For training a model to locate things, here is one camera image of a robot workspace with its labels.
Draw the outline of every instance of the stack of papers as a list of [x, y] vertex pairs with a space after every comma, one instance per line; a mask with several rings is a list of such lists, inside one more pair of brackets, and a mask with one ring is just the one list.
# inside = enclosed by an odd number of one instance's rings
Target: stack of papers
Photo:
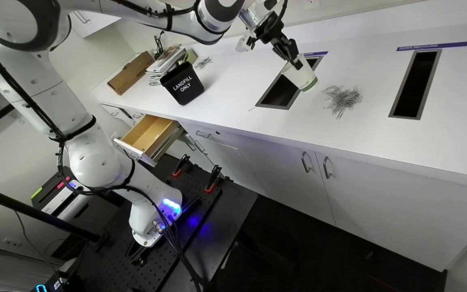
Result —
[[152, 63], [147, 72], [149, 74], [149, 85], [160, 85], [160, 79], [170, 70], [178, 65], [178, 61], [185, 57], [185, 48], [172, 46]]

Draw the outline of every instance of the black trash bin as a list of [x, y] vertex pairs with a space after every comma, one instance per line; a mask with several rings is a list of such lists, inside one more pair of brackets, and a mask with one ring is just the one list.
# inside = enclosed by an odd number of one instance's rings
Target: black trash bin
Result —
[[160, 82], [180, 105], [186, 105], [204, 92], [203, 84], [189, 62], [168, 72]]

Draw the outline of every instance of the open drawer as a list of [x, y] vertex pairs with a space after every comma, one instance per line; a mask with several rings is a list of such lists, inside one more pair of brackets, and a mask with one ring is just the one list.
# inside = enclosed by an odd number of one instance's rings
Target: open drawer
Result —
[[145, 115], [122, 140], [114, 139], [135, 160], [156, 166], [165, 151], [183, 133], [176, 120]]

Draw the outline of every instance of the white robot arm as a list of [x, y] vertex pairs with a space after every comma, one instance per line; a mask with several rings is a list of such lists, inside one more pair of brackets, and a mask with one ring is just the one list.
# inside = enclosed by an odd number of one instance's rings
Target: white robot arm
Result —
[[133, 237], [150, 247], [161, 236], [160, 222], [167, 222], [161, 220], [161, 211], [176, 220], [182, 194], [118, 152], [54, 70], [48, 54], [70, 33], [68, 13], [115, 15], [188, 35], [203, 44], [216, 43], [239, 16], [250, 30], [246, 41], [251, 47], [258, 39], [271, 42], [274, 52], [299, 69], [296, 44], [281, 32], [287, 0], [280, 15], [272, 11], [276, 3], [198, 0], [193, 7], [179, 9], [158, 0], [0, 0], [0, 92], [41, 133], [54, 140], [69, 137], [61, 141], [60, 153], [67, 149], [70, 168], [80, 183], [88, 187], [127, 185], [144, 193], [116, 190], [132, 202]]

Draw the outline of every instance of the white paper cup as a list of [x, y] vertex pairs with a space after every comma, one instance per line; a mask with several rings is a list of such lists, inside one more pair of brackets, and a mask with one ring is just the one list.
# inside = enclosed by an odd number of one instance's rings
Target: white paper cup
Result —
[[313, 88], [314, 85], [318, 82], [317, 76], [311, 69], [311, 66], [306, 61], [306, 58], [303, 54], [298, 55], [295, 61], [300, 60], [303, 64], [300, 70], [296, 70], [291, 63], [287, 63], [286, 66], [280, 71], [280, 73], [286, 76], [289, 81], [291, 81], [298, 89], [302, 91], [308, 91]]

